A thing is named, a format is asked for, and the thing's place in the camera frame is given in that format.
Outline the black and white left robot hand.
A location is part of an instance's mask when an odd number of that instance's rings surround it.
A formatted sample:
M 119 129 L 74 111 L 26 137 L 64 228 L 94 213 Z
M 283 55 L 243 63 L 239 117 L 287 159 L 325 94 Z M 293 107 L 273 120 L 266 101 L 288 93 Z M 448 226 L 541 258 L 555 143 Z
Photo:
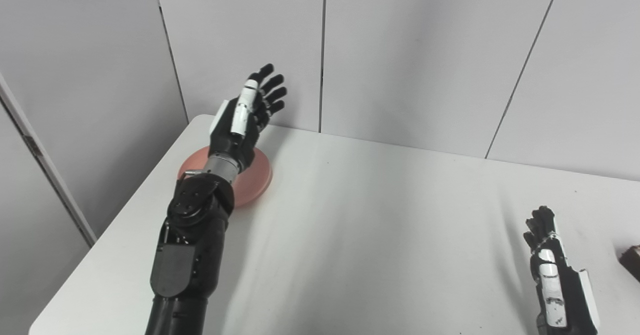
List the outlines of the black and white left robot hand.
M 238 174 L 251 166 L 260 134 L 285 108 L 285 77 L 274 70 L 268 63 L 250 74 L 240 94 L 218 109 L 210 127 L 208 155 L 230 160 Z

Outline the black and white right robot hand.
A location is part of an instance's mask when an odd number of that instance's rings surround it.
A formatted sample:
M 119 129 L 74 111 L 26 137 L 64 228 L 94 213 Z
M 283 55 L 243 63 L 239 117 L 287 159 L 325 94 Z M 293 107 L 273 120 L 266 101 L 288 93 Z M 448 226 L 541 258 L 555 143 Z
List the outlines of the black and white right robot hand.
M 601 319 L 589 273 L 569 265 L 555 214 L 542 205 L 525 224 L 523 239 L 530 248 L 530 272 L 540 307 L 535 320 L 538 333 L 597 335 Z

